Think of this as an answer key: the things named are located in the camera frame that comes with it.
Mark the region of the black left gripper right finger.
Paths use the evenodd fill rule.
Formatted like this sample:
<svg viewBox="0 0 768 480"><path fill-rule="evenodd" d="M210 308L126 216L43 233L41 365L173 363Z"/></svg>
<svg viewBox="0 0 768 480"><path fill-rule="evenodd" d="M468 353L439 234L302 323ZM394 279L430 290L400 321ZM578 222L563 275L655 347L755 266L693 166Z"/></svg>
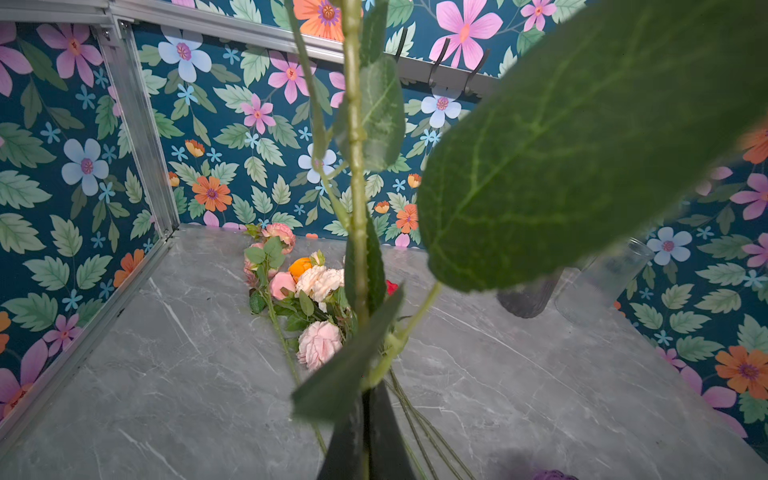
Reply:
<svg viewBox="0 0 768 480"><path fill-rule="evenodd" d="M367 392L367 422L370 478L414 480L416 476L383 383Z"/></svg>

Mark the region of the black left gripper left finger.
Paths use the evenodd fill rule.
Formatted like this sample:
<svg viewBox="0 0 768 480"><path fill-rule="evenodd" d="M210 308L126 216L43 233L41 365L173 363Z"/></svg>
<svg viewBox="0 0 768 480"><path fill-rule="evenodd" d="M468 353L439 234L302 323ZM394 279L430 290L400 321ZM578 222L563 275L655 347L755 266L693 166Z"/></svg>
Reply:
<svg viewBox="0 0 768 480"><path fill-rule="evenodd" d="M330 445L317 480L363 478L364 407L358 397L334 426Z"/></svg>

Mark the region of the purple blue glass vase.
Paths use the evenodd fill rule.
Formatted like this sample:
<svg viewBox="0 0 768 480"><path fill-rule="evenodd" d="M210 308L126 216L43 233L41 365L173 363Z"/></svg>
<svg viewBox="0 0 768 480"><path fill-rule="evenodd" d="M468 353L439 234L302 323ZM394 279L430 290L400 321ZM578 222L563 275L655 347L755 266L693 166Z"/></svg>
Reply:
<svg viewBox="0 0 768 480"><path fill-rule="evenodd" d="M578 480L578 478L561 470L550 469L536 472L533 480Z"/></svg>

